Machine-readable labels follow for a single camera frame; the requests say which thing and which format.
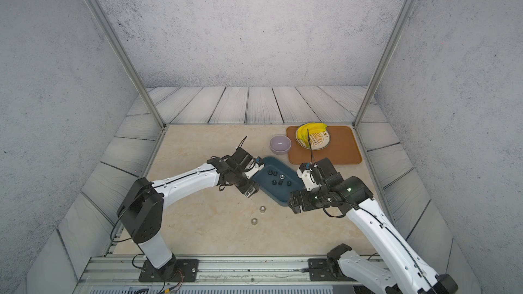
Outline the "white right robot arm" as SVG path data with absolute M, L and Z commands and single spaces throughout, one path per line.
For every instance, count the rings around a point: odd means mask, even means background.
M 294 213 L 338 208 L 366 236 L 385 263 L 376 266 L 350 246 L 340 244 L 326 256 L 318 272 L 334 280 L 356 280 L 373 293 L 456 293 L 458 285 L 448 274 L 439 274 L 402 238 L 374 199 L 370 189 L 353 176 L 337 184 L 321 182 L 312 191 L 291 193 L 288 206 Z

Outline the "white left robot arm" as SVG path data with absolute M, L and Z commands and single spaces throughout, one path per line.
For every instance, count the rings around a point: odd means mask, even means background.
M 211 188 L 236 187 L 245 197 L 255 194 L 259 186 L 253 176 L 264 169 L 264 160 L 250 155 L 240 158 L 211 157 L 206 163 L 185 173 L 150 181 L 137 179 L 117 210 L 117 220 L 147 258 L 144 268 L 173 273 L 177 264 L 171 245 L 164 238 L 163 226 L 184 219 L 188 197 Z M 174 217 L 175 212 L 181 215 Z

